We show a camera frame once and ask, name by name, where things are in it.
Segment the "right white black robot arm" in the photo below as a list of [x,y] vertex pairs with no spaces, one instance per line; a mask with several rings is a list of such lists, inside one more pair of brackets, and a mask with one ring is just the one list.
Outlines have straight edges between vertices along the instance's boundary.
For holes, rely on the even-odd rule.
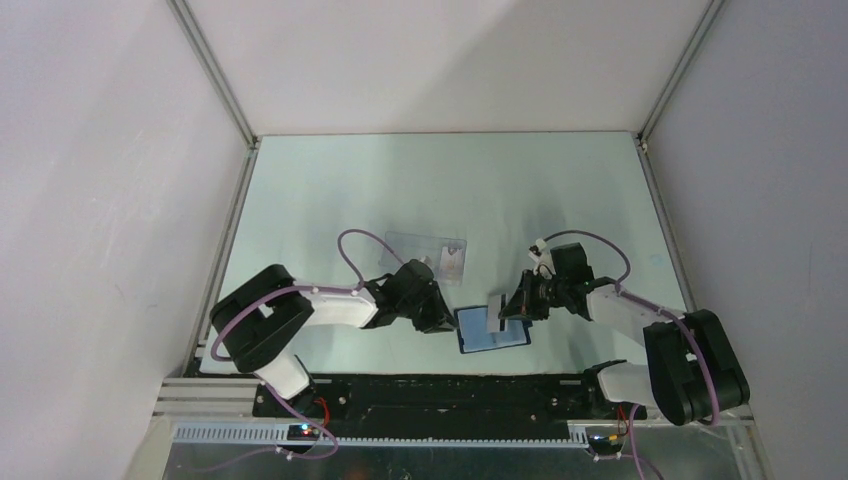
[[539,240],[529,254],[535,265],[522,272],[516,291],[502,300],[500,323],[549,318],[562,308],[605,325],[639,344],[646,361],[612,360],[586,369],[581,392],[585,411],[606,418],[621,404],[656,408],[670,423],[709,424],[726,410],[748,403],[750,386],[718,316],[707,309],[685,312],[655,304],[610,277],[597,277],[584,248],[548,248]]

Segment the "blue leather card holder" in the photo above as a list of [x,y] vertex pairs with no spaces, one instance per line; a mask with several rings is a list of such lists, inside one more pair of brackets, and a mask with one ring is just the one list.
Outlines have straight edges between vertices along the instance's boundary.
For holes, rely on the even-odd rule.
[[454,316],[458,322],[459,352],[463,355],[522,347],[532,343],[528,322],[507,320],[503,329],[491,330],[488,325],[487,306],[458,308],[454,311]]

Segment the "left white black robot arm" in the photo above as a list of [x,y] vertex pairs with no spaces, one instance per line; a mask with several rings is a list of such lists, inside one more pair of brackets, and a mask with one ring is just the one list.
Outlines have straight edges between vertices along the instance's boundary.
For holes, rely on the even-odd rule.
[[455,331],[433,271],[410,260],[393,274],[353,287],[299,284],[281,264],[273,264],[220,300],[211,310],[216,338],[208,351],[230,361],[276,391],[278,404],[304,416],[316,403],[316,390],[291,344],[305,327],[382,328],[407,319],[422,334]]

